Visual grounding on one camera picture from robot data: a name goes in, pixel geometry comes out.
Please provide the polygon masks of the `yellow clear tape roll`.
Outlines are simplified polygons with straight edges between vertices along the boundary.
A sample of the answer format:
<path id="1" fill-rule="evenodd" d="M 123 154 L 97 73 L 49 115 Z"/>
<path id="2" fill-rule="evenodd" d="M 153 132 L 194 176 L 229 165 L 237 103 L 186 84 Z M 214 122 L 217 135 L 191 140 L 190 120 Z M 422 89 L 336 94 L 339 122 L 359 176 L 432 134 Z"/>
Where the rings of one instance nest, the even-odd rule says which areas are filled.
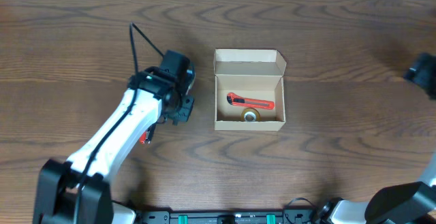
<path id="1" fill-rule="evenodd" d="M 254 108 L 245 108 L 240 116 L 243 122 L 258 122 L 261 121 L 260 113 Z"/>

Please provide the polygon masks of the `red utility knife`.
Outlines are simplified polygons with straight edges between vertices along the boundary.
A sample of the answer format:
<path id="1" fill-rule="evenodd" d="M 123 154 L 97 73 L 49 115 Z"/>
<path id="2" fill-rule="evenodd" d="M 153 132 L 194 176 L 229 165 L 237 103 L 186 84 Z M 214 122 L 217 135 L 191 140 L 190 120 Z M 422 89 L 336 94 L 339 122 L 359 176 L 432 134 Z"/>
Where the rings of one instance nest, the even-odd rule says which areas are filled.
<path id="1" fill-rule="evenodd" d="M 236 95 L 235 93 L 228 93 L 226 99 L 228 103 L 232 106 L 241 106 L 246 108 L 256 108 L 264 110 L 272 110 L 275 108 L 275 103 L 273 101 L 241 97 L 239 95 Z"/>

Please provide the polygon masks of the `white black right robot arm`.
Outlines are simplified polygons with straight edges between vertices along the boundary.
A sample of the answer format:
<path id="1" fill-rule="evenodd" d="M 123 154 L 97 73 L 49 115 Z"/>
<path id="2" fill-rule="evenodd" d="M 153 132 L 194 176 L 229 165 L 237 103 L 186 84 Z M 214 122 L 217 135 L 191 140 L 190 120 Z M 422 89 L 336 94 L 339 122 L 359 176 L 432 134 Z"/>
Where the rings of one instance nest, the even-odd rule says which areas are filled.
<path id="1" fill-rule="evenodd" d="M 417 181 L 385 187 L 368 202 L 330 200 L 313 216 L 324 224 L 435 224 L 435 156 Z"/>

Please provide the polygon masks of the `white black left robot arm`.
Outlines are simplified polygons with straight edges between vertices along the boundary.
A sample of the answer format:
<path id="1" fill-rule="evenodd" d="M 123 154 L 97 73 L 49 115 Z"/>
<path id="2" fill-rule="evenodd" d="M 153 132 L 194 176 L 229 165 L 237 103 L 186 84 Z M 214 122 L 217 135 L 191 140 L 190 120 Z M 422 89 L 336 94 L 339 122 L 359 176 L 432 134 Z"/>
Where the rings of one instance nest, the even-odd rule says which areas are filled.
<path id="1" fill-rule="evenodd" d="M 65 162 L 44 164 L 33 223 L 134 223 L 136 211 L 112 200 L 111 182 L 137 141 L 151 140 L 160 120 L 188 120 L 195 75 L 192 67 L 149 67 L 132 76 L 97 133 Z"/>

